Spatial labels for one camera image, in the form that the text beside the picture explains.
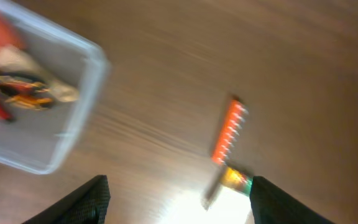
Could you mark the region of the orange scraper wooden handle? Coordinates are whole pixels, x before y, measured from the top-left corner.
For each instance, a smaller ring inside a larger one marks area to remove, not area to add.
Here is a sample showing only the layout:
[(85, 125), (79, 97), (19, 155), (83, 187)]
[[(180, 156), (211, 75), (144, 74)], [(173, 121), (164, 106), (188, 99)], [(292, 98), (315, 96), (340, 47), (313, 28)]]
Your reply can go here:
[(20, 80), (37, 81), (58, 101), (68, 103), (79, 98), (78, 90), (48, 72), (25, 52), (19, 33), (0, 15), (0, 75), (23, 75)]

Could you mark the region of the orange screwdriver bit holder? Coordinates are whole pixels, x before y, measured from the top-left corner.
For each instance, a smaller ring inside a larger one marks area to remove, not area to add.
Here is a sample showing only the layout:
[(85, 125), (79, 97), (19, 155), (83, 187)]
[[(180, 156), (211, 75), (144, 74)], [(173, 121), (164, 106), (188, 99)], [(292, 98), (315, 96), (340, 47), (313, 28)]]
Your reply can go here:
[(213, 147), (211, 155), (213, 162), (218, 165), (225, 163), (248, 114), (247, 108), (240, 99), (236, 96), (231, 96), (224, 112), (223, 122), (219, 128), (216, 143)]

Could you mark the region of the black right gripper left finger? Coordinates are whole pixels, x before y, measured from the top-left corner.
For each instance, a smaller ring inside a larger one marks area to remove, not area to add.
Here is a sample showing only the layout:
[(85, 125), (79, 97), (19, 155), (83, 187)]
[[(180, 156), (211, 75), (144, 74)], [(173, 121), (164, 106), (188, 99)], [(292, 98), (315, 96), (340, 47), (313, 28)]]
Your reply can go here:
[(25, 224), (104, 224), (110, 189), (108, 178), (97, 175)]

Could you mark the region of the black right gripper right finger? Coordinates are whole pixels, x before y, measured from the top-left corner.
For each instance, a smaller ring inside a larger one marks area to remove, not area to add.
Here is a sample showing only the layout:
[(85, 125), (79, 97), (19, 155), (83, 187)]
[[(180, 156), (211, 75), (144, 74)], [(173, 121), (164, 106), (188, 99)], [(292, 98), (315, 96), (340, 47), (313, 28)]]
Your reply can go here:
[(255, 224), (333, 224), (262, 176), (253, 178), (250, 203)]

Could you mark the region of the yellow black needle-nose pliers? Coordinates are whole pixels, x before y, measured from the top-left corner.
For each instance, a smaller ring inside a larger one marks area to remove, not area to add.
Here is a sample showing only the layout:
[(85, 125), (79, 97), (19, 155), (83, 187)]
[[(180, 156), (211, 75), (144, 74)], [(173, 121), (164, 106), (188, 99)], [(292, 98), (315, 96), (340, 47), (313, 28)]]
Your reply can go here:
[(28, 110), (47, 110), (55, 102), (43, 78), (27, 72), (2, 71), (0, 100)]

